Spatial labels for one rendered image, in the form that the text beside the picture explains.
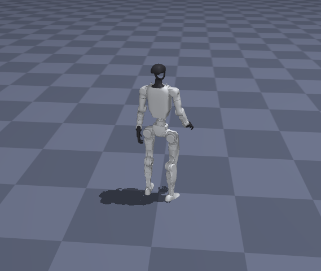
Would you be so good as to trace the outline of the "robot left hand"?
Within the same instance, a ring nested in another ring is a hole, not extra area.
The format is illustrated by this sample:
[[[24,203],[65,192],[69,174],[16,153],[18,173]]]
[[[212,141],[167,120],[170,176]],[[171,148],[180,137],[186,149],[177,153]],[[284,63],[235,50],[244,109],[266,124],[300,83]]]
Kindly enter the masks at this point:
[[[143,140],[141,140],[141,138],[140,138],[140,136],[142,137],[142,135],[140,134],[140,131],[141,131],[140,126],[137,126],[136,131],[137,131],[138,142],[139,142],[140,144],[142,144],[143,142],[141,142],[141,141],[143,141]]]

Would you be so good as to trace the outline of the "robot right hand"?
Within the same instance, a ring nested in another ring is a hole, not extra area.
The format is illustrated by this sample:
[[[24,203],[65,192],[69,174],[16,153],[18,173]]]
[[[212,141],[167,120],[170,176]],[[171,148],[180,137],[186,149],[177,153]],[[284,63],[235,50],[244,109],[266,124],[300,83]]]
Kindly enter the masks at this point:
[[[189,125],[186,126],[186,128],[188,128],[188,127],[190,127],[190,128],[192,127],[192,129],[194,128],[190,122],[189,122]]]

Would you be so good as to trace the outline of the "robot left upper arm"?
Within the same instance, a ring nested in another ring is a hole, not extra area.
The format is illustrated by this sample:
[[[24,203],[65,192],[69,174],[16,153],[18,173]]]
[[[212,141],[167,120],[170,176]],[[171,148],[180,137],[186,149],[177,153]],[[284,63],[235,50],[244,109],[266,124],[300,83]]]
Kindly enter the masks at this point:
[[[147,106],[145,106],[146,99],[147,99],[147,87],[148,85],[145,85],[140,88],[139,90],[139,112],[146,112]]]

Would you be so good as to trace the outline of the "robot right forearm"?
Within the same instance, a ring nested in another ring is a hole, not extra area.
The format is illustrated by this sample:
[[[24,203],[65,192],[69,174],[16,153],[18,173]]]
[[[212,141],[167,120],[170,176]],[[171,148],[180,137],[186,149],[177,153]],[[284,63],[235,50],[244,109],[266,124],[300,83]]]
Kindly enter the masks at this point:
[[[183,108],[182,108],[182,116],[179,116],[179,119],[181,120],[182,125],[183,125],[184,127],[186,127],[187,125],[189,125],[189,121],[188,121],[188,119],[187,119],[187,116],[186,116],[185,111],[184,111]]]

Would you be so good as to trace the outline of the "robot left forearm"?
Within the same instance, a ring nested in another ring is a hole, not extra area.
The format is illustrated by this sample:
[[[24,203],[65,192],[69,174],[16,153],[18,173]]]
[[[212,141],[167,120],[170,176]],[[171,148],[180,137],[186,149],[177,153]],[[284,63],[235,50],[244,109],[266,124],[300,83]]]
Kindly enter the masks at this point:
[[[144,113],[139,112],[139,107],[138,107],[136,129],[137,129],[137,126],[140,126],[140,129],[142,129],[143,117],[144,117]]]

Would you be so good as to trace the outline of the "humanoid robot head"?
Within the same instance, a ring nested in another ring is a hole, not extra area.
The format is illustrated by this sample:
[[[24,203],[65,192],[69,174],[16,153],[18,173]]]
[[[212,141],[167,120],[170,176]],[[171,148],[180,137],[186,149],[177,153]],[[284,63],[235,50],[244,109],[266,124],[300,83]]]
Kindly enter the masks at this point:
[[[162,64],[155,64],[155,65],[152,66],[151,73],[154,73],[154,75],[156,77],[155,84],[152,85],[153,88],[163,88],[164,87],[164,85],[162,84],[162,80],[165,77],[165,71],[166,71],[166,68]],[[159,75],[161,73],[164,73],[163,78],[159,78],[157,76],[157,75]]]

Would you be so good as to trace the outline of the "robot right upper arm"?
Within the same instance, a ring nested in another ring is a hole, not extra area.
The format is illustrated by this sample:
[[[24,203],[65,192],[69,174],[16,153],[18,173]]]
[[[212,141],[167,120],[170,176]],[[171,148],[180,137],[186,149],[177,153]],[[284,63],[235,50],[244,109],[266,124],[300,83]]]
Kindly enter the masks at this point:
[[[180,91],[178,88],[169,87],[169,94],[171,97],[173,97],[173,102],[175,106],[175,114],[177,116],[182,116],[182,103],[180,98]]]

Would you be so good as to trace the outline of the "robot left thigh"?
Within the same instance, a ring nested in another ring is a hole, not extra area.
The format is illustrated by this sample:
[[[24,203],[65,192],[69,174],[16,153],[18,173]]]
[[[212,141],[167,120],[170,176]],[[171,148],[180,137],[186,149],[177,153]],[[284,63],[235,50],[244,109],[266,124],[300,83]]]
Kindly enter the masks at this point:
[[[144,143],[146,147],[146,166],[153,165],[154,158],[153,158],[153,148],[154,148],[154,142],[155,142],[155,135],[152,135],[152,126],[145,127],[143,131]]]

